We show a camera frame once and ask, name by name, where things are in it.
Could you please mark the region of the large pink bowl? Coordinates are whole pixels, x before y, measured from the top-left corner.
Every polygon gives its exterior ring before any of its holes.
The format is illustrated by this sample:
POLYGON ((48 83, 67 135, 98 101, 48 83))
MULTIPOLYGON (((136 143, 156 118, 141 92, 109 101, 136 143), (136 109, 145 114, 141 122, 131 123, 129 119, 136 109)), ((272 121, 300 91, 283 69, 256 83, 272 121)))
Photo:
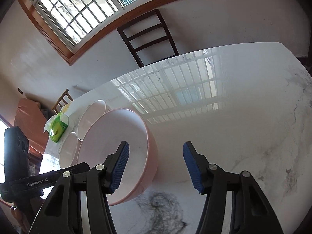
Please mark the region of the large pink bowl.
POLYGON ((114 109, 98 118, 82 140, 78 162, 105 166, 102 183, 110 206, 141 195, 158 167, 155 138, 143 118, 130 109, 114 109))

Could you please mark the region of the small white ribbed bowl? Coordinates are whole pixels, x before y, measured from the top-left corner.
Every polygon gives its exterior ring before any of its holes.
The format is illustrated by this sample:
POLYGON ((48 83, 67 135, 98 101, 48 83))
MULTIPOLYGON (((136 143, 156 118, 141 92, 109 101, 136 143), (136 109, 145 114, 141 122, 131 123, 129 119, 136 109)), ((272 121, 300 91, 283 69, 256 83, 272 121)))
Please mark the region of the small white ribbed bowl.
POLYGON ((78 148, 78 137, 75 132, 71 132, 64 140, 60 149, 59 164, 61 168, 68 168, 73 163, 78 148))

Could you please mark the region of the green tissue pack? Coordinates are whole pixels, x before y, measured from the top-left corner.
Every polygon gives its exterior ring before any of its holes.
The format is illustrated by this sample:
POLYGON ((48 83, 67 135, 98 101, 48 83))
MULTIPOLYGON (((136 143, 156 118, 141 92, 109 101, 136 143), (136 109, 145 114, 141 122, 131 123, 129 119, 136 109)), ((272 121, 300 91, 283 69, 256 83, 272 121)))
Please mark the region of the green tissue pack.
POLYGON ((57 143, 62 137, 62 134, 65 132, 69 125, 68 116, 64 113, 58 113, 52 116, 46 123, 43 128, 43 132, 47 132, 49 138, 57 143))

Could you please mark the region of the pink cloth covered furniture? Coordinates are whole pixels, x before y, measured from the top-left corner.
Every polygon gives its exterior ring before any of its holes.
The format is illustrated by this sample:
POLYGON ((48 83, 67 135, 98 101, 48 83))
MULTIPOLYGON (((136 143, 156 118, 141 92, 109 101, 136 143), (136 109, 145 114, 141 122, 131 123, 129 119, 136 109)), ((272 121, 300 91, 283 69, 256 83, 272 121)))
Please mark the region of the pink cloth covered furniture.
POLYGON ((49 136, 44 131, 47 119, 40 107, 41 104, 36 101, 21 98, 17 104, 14 125, 19 126, 27 137, 31 153, 43 155, 49 136))

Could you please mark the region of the light wooden chair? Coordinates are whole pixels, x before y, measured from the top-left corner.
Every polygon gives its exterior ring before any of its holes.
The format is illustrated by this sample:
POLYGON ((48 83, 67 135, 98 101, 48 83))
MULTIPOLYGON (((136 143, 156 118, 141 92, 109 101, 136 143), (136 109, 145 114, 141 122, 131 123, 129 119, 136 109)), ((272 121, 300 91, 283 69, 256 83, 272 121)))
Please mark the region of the light wooden chair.
POLYGON ((59 99, 56 101, 56 103, 54 104, 54 106, 52 107, 52 111, 55 114, 58 114, 62 108, 69 104, 71 101, 73 101, 74 99, 72 98, 72 96, 69 94, 69 89, 66 89, 63 94, 59 97, 59 99))

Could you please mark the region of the white plate with floral pattern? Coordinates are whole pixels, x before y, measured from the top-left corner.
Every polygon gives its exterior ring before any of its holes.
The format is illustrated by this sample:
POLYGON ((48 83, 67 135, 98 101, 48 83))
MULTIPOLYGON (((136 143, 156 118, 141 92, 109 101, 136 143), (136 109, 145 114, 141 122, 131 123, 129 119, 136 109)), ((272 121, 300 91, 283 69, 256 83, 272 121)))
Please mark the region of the white plate with floral pattern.
POLYGON ((82 141, 93 123, 108 111, 104 100, 92 103, 83 113, 77 127, 77 136, 82 141))

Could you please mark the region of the wooden framed window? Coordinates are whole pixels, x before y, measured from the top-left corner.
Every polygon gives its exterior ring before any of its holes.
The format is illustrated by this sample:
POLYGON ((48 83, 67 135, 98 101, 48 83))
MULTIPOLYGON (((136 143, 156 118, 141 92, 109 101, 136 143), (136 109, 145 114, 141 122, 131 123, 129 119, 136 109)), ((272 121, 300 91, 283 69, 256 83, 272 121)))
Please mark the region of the wooden framed window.
POLYGON ((18 0, 68 65, 129 21, 178 0, 18 0))

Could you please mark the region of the dark wooden chair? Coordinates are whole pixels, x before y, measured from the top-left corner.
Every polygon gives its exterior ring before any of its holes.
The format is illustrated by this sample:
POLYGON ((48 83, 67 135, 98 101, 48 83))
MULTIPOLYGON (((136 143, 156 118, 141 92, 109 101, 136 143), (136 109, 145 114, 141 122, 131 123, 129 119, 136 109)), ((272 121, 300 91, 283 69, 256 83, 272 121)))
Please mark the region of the dark wooden chair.
POLYGON ((117 31, 140 68, 179 55, 158 9, 130 20, 117 31))

